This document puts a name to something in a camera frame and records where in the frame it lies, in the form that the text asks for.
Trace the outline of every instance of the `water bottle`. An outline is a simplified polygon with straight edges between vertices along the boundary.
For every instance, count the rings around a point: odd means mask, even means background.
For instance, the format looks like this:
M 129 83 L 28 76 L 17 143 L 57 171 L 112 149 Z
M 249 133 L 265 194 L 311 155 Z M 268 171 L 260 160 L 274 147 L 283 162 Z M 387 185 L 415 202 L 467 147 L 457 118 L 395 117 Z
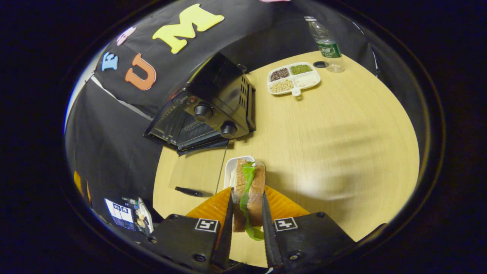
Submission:
M 328 63 L 326 68 L 332 72 L 344 71 L 343 57 L 341 56 L 335 38 L 322 24 L 318 23 L 313 16 L 305 16 L 304 19 L 308 21 L 309 31 L 318 45 L 325 62 Z

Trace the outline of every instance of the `lettuce leaf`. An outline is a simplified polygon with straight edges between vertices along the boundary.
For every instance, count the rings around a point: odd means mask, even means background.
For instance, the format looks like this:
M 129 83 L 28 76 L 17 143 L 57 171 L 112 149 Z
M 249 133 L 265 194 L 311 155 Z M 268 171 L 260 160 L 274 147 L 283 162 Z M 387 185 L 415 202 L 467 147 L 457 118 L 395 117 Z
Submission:
M 255 176 L 255 166 L 252 166 L 252 164 L 254 164 L 254 162 L 249 162 L 242 165 L 243 175 L 245 176 L 247 184 L 245 186 L 245 192 L 240 199 L 239 207 L 243 211 L 243 215 L 245 216 L 245 231 L 247 232 L 249 237 L 256 241 L 262 241 L 264 240 L 264 233 L 260 230 L 259 227 L 253 227 L 250 225 L 250 218 L 248 216 L 247 210 L 247 203 L 249 199 L 248 193 Z

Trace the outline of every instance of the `black pen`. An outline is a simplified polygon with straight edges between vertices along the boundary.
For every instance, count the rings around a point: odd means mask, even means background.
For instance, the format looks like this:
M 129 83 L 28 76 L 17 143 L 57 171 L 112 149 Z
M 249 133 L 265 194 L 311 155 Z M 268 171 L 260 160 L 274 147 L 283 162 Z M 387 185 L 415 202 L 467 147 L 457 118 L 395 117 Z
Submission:
M 194 190 L 194 189 L 190 189 L 190 188 L 184 188 L 184 187 L 176 187 L 176 190 L 177 191 L 181 191 L 182 193 L 184 194 L 188 194 L 188 195 L 191 195 L 191 196 L 195 196 L 195 197 L 203 197 L 203 193 L 200 192 L 200 191 L 197 191 L 197 190 Z

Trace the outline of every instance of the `round table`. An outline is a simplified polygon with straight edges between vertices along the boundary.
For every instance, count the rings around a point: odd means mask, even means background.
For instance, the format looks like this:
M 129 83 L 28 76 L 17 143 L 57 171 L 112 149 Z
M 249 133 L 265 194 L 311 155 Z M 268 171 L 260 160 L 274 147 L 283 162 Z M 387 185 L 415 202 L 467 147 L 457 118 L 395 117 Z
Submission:
M 309 212 L 324 211 L 353 240 L 389 222 L 416 186 L 419 150 L 405 110 L 373 74 L 343 56 L 345 71 L 316 68 L 321 82 L 300 98 L 267 91 L 269 71 L 322 60 L 309 52 L 261 67 L 247 76 L 256 88 L 257 130 L 227 148 L 178 157 L 163 149 L 153 205 L 159 214 L 187 214 L 207 197 L 174 190 L 223 189 L 226 162 L 250 155 L 266 166 L 266 184 Z M 232 235 L 230 258 L 267 267 L 263 241 Z

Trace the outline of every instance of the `toaster oven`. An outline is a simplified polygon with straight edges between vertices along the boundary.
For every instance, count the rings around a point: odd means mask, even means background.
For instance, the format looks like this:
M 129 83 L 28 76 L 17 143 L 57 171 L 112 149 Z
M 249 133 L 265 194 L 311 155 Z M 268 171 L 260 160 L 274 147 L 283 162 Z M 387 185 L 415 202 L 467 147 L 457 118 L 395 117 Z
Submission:
M 144 136 L 178 155 L 226 146 L 255 127 L 255 87 L 221 53 L 203 62 L 173 91 Z

